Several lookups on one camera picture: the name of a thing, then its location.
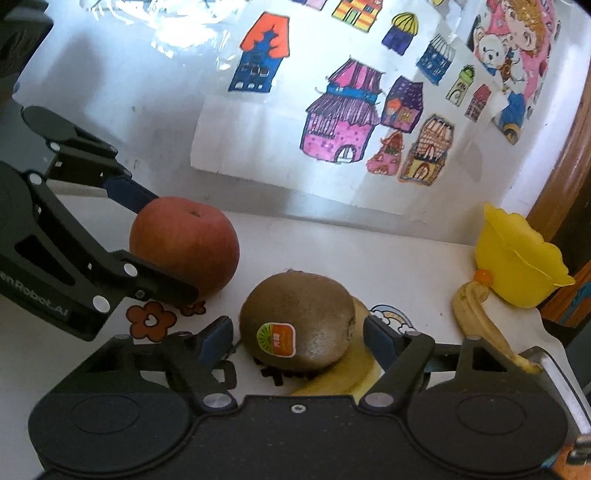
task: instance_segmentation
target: red apple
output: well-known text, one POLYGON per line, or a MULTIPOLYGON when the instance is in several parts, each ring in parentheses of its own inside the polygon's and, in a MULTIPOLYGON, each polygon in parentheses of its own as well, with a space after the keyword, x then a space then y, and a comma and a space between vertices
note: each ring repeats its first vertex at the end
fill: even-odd
POLYGON ((129 251, 195 285, 200 300, 230 282, 240 257, 234 227, 221 210, 178 197, 155 199, 139 212, 129 251))

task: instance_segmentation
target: kiwi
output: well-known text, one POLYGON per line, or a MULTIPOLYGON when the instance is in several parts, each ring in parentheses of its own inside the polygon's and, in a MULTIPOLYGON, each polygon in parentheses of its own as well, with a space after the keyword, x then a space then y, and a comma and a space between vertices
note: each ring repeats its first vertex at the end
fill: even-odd
POLYGON ((248 352, 283 370, 320 370, 339 360, 355 330, 355 305, 335 280, 296 270, 259 283, 240 311, 248 352))

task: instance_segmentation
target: yellow house drawing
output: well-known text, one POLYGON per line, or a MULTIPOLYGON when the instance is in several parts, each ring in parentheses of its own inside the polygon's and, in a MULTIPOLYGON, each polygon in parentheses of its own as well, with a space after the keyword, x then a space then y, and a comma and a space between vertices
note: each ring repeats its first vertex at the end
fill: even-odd
POLYGON ((368 32, 382 9, 382 0, 342 0, 333 17, 368 32))

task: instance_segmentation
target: yellow banana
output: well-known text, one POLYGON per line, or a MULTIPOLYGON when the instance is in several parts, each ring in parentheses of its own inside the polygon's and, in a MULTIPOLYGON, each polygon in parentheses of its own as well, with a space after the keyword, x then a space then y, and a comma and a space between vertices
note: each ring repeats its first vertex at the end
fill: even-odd
POLYGON ((363 321, 368 309, 355 297, 355 332, 341 359, 291 396, 352 395, 355 401, 379 378, 381 369, 363 343, 363 321))
POLYGON ((509 342, 482 308, 481 304, 488 298, 489 293, 487 287, 475 281, 464 283, 458 288, 452 298, 452 309, 457 324, 465 335, 478 335, 484 338, 525 372, 530 374, 541 372, 540 365, 511 350, 509 342))

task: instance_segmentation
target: yellow scalloped cup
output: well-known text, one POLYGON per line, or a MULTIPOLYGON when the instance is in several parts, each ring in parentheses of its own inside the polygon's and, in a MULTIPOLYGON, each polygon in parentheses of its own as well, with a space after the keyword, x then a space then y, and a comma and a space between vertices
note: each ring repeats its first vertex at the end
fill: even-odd
POLYGON ((539 305, 559 287, 574 284, 562 253, 519 213, 484 204, 485 226, 476 243, 478 268, 493 276, 494 292, 516 307, 539 305))

